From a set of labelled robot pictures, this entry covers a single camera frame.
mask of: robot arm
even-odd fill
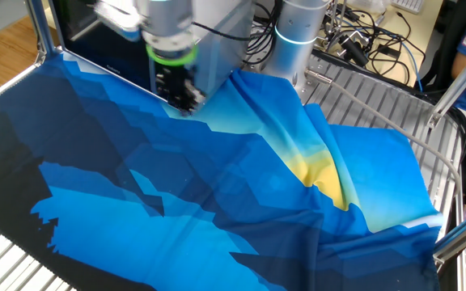
[[[130,41],[146,42],[155,62],[155,93],[183,112],[205,96],[195,88],[197,46],[191,26],[192,0],[100,0],[100,21]]]

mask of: metal frame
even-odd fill
[[[53,44],[52,35],[49,31],[48,20],[44,12],[41,0],[25,0],[24,4],[32,20],[33,30],[37,35],[37,49],[39,54],[36,62],[43,63],[45,60],[58,54]]]
[[[465,247],[466,220],[436,243],[436,246],[434,246],[434,257],[443,263],[460,253]]]
[[[449,87],[440,101],[434,106],[430,113],[430,118],[427,124],[433,129],[438,125],[441,117],[447,113],[452,104],[460,97],[461,93],[466,89],[466,68],[461,72],[460,76]]]

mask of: cable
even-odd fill
[[[227,39],[230,39],[230,40],[238,40],[238,41],[250,41],[250,40],[253,40],[253,39],[256,39],[256,38],[259,38],[259,37],[262,37],[264,34],[260,34],[259,36],[255,36],[255,38],[253,38],[252,36],[249,36],[249,37],[239,37],[239,36],[231,36],[231,35],[228,35],[226,33],[223,33],[223,32],[220,32],[220,31],[217,31],[217,30],[214,30],[213,28],[211,27],[207,27],[206,25],[204,24],[200,24],[200,23],[196,23],[196,22],[192,22],[193,25],[197,26],[197,27],[201,27],[201,28],[204,28],[205,30],[209,31],[209,32],[212,32],[218,36],[222,36],[224,38],[227,38]]]
[[[423,92],[424,88],[422,87],[422,82],[420,80],[420,74],[418,73],[417,61],[414,60],[413,53],[411,53],[408,46],[404,44],[404,48],[408,51],[409,55],[411,56],[411,60],[413,61],[413,65],[414,65],[414,70],[417,73],[418,87],[420,88],[420,92]]]
[[[405,130],[403,130],[400,126],[396,125],[393,121],[389,120],[386,116],[383,116],[379,112],[377,112],[375,109],[371,108],[369,105],[364,103],[363,101],[357,99],[354,95],[352,95],[348,90],[346,90],[343,86],[331,82],[330,83],[332,86],[336,87],[339,89],[341,92],[343,92],[346,96],[348,96],[352,101],[355,103],[359,104],[362,106],[364,109],[367,111],[371,112],[374,116],[380,118],[382,121],[384,121],[387,125],[391,126],[393,129],[398,131],[399,133],[402,133],[405,137],[407,137],[409,140],[417,143],[419,146],[423,147],[424,149],[430,151],[432,154],[434,154],[437,158],[439,158],[447,167],[449,167],[449,171],[451,174],[454,176],[455,184],[456,184],[456,193],[459,193],[462,189],[462,182],[461,182],[461,177],[460,174],[458,173],[458,170],[452,165],[451,161],[449,161],[447,158],[445,158],[442,154],[440,154],[437,150],[433,149],[429,145],[427,145],[425,142],[421,141],[417,137],[414,137],[410,133],[407,133]]]
[[[398,15],[398,17],[402,18],[405,24],[408,26],[408,29],[409,29],[408,35],[405,37],[405,39],[408,39],[411,36],[411,31],[412,31],[411,25],[409,25],[408,20],[399,11],[397,11],[396,14]]]
[[[263,61],[267,60],[269,56],[272,54],[274,50],[274,46],[277,40],[277,32],[276,32],[276,25],[280,18],[280,14],[282,13],[283,9],[283,0],[274,0],[274,8],[270,13],[270,17],[268,19],[267,26],[265,27],[265,32],[267,35],[263,36],[262,38],[256,40],[253,44],[248,46],[248,56],[253,56],[257,53],[263,52],[268,46],[268,52],[258,61],[246,61],[243,60],[244,64],[248,65],[258,65]]]
[[[385,61],[385,62],[392,62],[394,63],[393,65],[396,65],[396,64],[399,64],[399,65],[402,65],[405,69],[405,80],[404,80],[404,84],[407,85],[409,84],[409,80],[411,79],[411,73],[409,72],[409,67],[402,61],[398,61],[398,60],[384,60],[384,59],[376,59],[376,58],[373,58],[371,59],[372,61]],[[393,70],[394,67],[392,66],[389,70],[387,70],[386,72],[382,73],[381,76],[384,76],[385,74],[389,73],[389,71]]]

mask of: black cable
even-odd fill
[[[408,26],[408,29],[409,29],[408,35],[405,37],[405,39],[408,39],[411,36],[411,31],[412,31],[411,30],[411,25],[409,25],[408,20],[400,12],[397,11],[396,14],[398,15],[398,17],[402,18],[404,20],[405,24]]]
[[[201,27],[201,28],[204,28],[205,30],[209,31],[209,32],[212,32],[218,36],[222,36],[224,38],[227,38],[227,39],[230,39],[230,40],[238,40],[238,41],[250,41],[250,40],[254,40],[256,38],[261,38],[264,34],[261,33],[260,35],[258,36],[249,36],[249,37],[239,37],[239,36],[231,36],[231,35],[228,35],[226,33],[223,33],[223,32],[220,32],[218,30],[214,30],[213,28],[211,27],[207,27],[206,25],[204,24],[200,24],[200,23],[196,23],[196,22],[192,22],[193,25],[197,26],[197,27]]]
[[[264,28],[264,33],[267,33],[268,35],[271,35],[273,33],[272,28],[271,28],[271,24],[273,22],[273,15],[274,15],[274,11],[275,11],[276,6],[273,7],[273,10],[269,13],[269,10],[267,8],[265,8],[265,6],[261,5],[260,3],[257,3],[256,5],[258,7],[260,7],[260,8],[262,8],[262,10],[267,14],[268,22],[267,22],[267,25]],[[262,45],[266,40],[267,40],[267,36],[257,39],[253,44],[249,44],[248,52],[251,52],[253,50],[258,49],[260,47],[260,45]]]
[[[270,27],[269,34],[267,36],[264,36],[263,39],[257,40],[255,42],[256,44],[252,44],[251,46],[248,47],[248,55],[250,56],[253,56],[256,53],[263,52],[270,45],[268,52],[260,60],[257,60],[257,61],[243,60],[245,64],[258,65],[262,63],[263,61],[267,60],[269,56],[272,54],[274,50],[274,46],[276,44],[276,40],[277,40],[276,25],[280,18],[280,14],[282,13],[282,8],[283,8],[283,0],[274,0],[274,8],[273,8],[273,11],[271,11],[271,16],[269,17],[269,22],[267,26],[267,27]]]
[[[398,61],[398,60],[385,60],[385,59],[377,59],[377,58],[374,58],[372,61],[383,61],[383,62],[392,62],[394,63],[394,65],[396,64],[399,64],[399,65],[402,65],[404,68],[405,68],[405,81],[404,81],[404,84],[407,85],[409,84],[409,80],[411,78],[411,72],[409,72],[409,67],[402,61]]]

